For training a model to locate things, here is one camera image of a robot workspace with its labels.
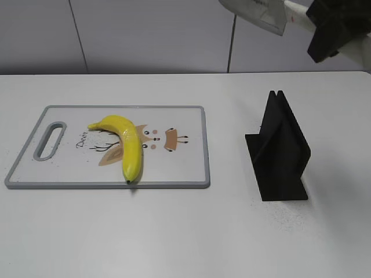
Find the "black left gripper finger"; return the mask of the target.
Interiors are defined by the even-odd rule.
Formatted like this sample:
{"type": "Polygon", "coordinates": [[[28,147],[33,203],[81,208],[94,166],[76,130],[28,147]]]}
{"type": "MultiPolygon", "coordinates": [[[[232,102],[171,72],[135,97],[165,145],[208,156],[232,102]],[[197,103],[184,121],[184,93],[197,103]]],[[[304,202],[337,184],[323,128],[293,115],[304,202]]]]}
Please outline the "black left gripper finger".
{"type": "Polygon", "coordinates": [[[368,33],[370,20],[367,19],[318,21],[307,53],[316,63],[339,53],[362,63],[362,44],[368,41],[368,33]]]}

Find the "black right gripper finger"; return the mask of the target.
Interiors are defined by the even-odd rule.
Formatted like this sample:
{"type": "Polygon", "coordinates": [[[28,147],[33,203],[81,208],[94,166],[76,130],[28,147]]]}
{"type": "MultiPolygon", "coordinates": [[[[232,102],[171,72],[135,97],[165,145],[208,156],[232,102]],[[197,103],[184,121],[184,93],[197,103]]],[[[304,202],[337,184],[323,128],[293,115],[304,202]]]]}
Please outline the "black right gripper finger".
{"type": "Polygon", "coordinates": [[[316,27],[331,21],[370,25],[370,1],[313,1],[306,15],[316,27]]]}

